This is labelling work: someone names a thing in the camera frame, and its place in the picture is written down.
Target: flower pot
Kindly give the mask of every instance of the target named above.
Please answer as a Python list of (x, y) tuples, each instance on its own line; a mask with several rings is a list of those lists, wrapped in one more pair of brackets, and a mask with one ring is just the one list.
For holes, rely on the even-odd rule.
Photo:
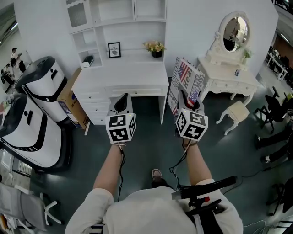
[(247, 61), (247, 58), (244, 57), (243, 60), (242, 60), (242, 64), (246, 65), (246, 61)]
[(153, 51), (152, 52), (152, 56), (156, 59), (156, 58), (160, 58), (162, 56), (162, 51), (157, 52), (157, 51)]

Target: cardboard box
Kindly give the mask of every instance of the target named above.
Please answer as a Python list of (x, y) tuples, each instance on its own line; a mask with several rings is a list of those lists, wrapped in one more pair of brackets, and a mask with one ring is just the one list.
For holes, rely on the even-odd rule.
[(84, 112), (74, 93), (71, 91), (80, 72), (81, 68), (78, 68), (72, 78), (67, 81), (67, 84), (58, 96), (57, 101), (77, 128), (86, 129), (88, 122), (87, 114)]
[(176, 58), (167, 101), (174, 115), (178, 115), (177, 103), (179, 90), (183, 90), (189, 100), (196, 100), (203, 87), (204, 78), (205, 75), (185, 61), (184, 58)]

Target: oval mirror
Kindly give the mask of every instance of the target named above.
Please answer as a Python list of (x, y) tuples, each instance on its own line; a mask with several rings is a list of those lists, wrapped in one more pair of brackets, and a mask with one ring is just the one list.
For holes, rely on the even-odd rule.
[(224, 45), (230, 52), (235, 52), (242, 45), (246, 44), (249, 28), (247, 22), (242, 17), (234, 17), (225, 27)]

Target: forearm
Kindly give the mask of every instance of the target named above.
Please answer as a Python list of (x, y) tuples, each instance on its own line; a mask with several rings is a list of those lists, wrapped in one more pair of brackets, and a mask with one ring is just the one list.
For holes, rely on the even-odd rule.
[(186, 160), (191, 185), (196, 185), (200, 181), (212, 178), (211, 172), (207, 167), (197, 144), (189, 146)]
[(112, 145), (108, 156), (97, 175), (93, 188), (103, 188), (113, 196), (118, 183), (122, 155), (118, 145)]

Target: brown cardboard box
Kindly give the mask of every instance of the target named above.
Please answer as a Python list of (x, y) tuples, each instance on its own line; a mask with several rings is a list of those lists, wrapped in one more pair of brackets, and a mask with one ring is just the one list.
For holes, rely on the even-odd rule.
[(74, 93), (71, 91), (71, 88), (80, 72), (81, 68), (78, 68), (75, 71), (72, 78), (68, 80), (64, 89), (61, 91), (60, 95), (57, 98), (57, 101), (77, 128), (86, 129), (88, 122), (87, 114), (84, 112), (83, 108), (79, 104), (79, 101), (75, 97)]

